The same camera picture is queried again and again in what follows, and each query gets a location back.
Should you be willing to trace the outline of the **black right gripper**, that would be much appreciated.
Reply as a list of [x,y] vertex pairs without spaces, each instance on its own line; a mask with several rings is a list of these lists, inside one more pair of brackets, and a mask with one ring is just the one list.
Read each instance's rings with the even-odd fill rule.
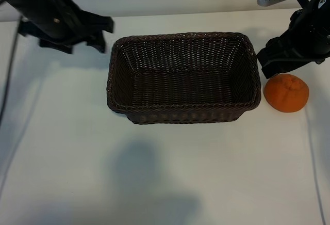
[[296,70],[310,62],[321,64],[329,56],[329,1],[312,0],[290,18],[288,36],[275,37],[257,59],[266,79]]

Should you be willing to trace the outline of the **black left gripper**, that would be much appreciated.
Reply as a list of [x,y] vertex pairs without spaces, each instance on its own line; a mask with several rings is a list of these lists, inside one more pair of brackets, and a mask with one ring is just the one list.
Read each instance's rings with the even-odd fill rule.
[[[15,8],[28,21],[21,24],[19,33],[23,36],[32,35],[39,38],[41,47],[49,47],[65,53],[72,53],[71,46],[56,43],[70,38],[73,32],[65,23],[53,0],[5,0]],[[84,25],[93,29],[104,30],[109,33],[114,31],[112,17],[82,11]],[[93,47],[100,53],[106,53],[106,41],[102,31],[88,37],[86,45]]]

